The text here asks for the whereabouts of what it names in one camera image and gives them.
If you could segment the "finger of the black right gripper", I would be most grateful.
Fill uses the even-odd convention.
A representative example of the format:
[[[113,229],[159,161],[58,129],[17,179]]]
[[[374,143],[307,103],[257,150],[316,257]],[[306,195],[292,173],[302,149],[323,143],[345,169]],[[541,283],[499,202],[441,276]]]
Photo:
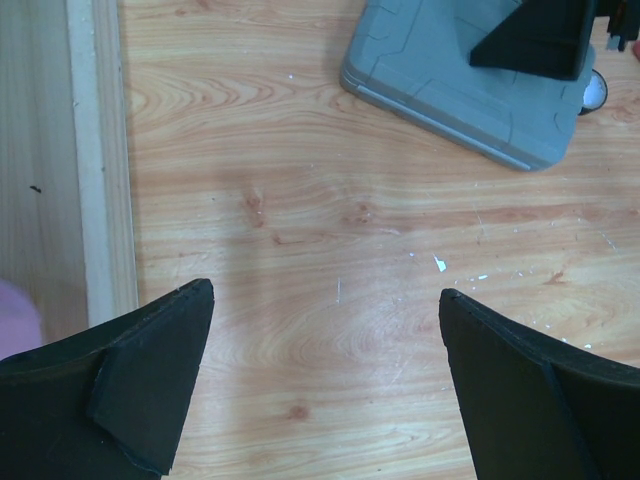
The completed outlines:
[[[525,1],[470,52],[473,67],[576,80],[589,47],[595,1]]]

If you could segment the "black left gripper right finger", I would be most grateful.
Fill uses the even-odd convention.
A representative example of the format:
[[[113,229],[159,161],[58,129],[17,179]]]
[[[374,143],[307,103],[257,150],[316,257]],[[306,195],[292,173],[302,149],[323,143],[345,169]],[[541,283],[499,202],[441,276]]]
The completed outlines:
[[[639,370],[445,289],[439,323],[479,479],[636,479]]]

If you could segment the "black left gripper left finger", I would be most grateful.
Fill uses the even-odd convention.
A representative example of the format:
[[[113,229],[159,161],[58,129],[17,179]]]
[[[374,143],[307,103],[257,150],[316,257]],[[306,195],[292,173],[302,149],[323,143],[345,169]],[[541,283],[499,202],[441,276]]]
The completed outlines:
[[[1,362],[4,479],[160,479],[174,463],[210,331],[195,279]]]

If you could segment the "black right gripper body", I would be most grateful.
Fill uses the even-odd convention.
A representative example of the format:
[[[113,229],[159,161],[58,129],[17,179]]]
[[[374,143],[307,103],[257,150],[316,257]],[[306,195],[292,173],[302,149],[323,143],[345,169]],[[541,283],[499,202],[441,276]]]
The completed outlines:
[[[624,52],[639,36],[639,0],[598,0],[596,17],[608,17],[607,48]]]

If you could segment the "grey plastic tool case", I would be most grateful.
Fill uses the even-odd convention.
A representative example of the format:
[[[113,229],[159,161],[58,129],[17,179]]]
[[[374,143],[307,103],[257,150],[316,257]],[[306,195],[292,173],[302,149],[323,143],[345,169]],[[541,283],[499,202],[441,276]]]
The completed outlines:
[[[596,53],[573,81],[472,67],[469,55],[517,1],[369,1],[344,57],[348,91],[522,171],[559,163]]]

